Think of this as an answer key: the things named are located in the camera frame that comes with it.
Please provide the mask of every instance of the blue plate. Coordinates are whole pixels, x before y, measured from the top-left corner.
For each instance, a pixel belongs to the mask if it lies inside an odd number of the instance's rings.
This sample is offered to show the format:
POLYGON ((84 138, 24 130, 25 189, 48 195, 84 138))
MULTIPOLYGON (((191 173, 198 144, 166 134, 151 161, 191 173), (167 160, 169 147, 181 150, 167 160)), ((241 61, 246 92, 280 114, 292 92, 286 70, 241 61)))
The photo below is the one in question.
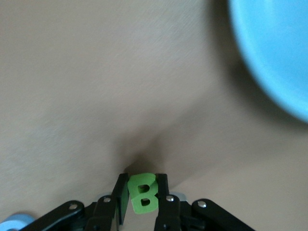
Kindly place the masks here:
POLYGON ((254 78, 308 122, 308 0, 231 0, 235 37, 254 78))

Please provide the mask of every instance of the blue round object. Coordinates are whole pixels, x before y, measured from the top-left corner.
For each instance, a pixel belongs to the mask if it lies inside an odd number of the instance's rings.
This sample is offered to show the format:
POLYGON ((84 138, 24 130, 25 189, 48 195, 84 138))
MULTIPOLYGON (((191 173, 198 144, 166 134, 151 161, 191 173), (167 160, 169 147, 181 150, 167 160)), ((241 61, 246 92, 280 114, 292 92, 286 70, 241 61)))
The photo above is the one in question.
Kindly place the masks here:
POLYGON ((308 122, 308 1, 231 0, 241 53, 263 90, 308 122))
POLYGON ((14 214, 0 223, 0 231, 18 231, 33 221, 34 218, 28 214, 14 214))

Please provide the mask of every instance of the metal bolt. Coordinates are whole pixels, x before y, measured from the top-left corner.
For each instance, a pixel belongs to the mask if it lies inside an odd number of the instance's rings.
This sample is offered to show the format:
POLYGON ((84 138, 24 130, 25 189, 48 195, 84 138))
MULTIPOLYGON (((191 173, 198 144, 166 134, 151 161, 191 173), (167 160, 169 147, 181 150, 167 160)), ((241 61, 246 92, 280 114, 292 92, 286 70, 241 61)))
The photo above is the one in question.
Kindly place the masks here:
POLYGON ((105 203, 108 203, 111 201, 111 199, 109 197, 106 197, 104 200, 103 200, 105 203))
POLYGON ((172 202, 172 201, 174 201, 174 197, 170 196, 170 195, 166 196, 166 200, 172 202))
POLYGON ((77 207, 78 207, 78 205, 76 205, 76 204, 71 204, 70 207, 69 207, 69 209, 70 209, 70 210, 73 210, 73 209, 76 209, 77 207))
POLYGON ((204 201, 198 201, 198 206, 201 207, 201 208, 205 208, 206 203, 204 201))

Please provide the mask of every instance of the screw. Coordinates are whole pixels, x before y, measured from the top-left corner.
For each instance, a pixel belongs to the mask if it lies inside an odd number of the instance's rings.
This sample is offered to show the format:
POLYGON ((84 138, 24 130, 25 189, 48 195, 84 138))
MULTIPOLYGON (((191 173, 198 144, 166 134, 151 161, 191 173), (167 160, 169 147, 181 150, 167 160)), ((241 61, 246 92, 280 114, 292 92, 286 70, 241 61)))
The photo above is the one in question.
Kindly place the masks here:
POLYGON ((105 203, 108 203, 111 201, 111 199, 109 197, 106 197, 104 200, 103 200, 105 203))
POLYGON ((174 201, 174 197, 169 195, 166 197, 166 200, 172 202, 174 201))
POLYGON ((205 208, 206 203, 204 201, 198 201, 198 206, 201 207, 201 208, 205 208))
POLYGON ((73 210, 73 209, 76 209, 77 207, 78 207, 78 205, 76 205, 76 204, 71 204, 70 207, 69 207, 69 209, 70 209, 70 210, 73 210))

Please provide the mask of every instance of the table surface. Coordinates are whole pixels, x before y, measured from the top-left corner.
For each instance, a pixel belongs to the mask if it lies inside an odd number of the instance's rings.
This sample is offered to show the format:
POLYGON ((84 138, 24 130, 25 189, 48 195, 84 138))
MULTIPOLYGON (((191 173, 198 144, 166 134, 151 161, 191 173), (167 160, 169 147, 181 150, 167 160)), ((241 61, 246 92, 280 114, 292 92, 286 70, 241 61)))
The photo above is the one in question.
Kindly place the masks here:
MULTIPOLYGON (((256 230, 308 227, 308 126, 252 80, 225 1, 1 1, 0 220, 167 173, 256 230)), ((156 212, 123 230, 154 229, 156 212)))

